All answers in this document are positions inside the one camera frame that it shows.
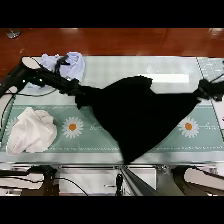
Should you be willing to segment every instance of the tabletop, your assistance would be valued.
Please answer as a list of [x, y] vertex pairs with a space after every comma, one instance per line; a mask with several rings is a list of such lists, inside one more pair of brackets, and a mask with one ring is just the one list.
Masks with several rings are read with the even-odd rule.
[[[206, 58], [196, 57], [85, 56], [86, 67], [81, 84], [104, 88], [125, 77], [140, 74], [145, 76], [163, 74], [163, 77], [164, 75], [178, 76], [179, 81], [154, 82], [152, 90], [156, 93], [193, 92], [204, 75], [208, 77], [214, 75], [211, 72], [207, 74], [205, 66], [202, 68], [205, 60]], [[49, 86], [40, 90], [24, 88], [22, 93], [40, 95], [51, 90], [52, 87]], [[5, 147], [10, 128], [16, 117], [28, 106], [48, 111], [55, 119], [58, 136], [49, 149], [43, 153], [24, 152], [18, 156], [7, 156]], [[79, 138], [70, 139], [63, 135], [62, 127], [66, 119], [73, 117], [78, 117], [84, 123], [84, 129]], [[224, 161], [222, 134], [211, 101], [202, 101], [197, 105], [187, 116], [187, 119], [192, 118], [199, 127], [199, 134], [195, 138], [190, 139], [182, 135], [177, 127], [161, 143], [135, 160], [133, 164]], [[48, 164], [119, 164], [122, 162], [117, 142], [101, 127], [91, 108], [85, 107], [81, 110], [76, 108], [74, 96], [62, 95], [58, 91], [42, 97], [16, 96], [13, 105], [7, 109], [4, 119], [6, 128], [0, 148], [0, 162]]]

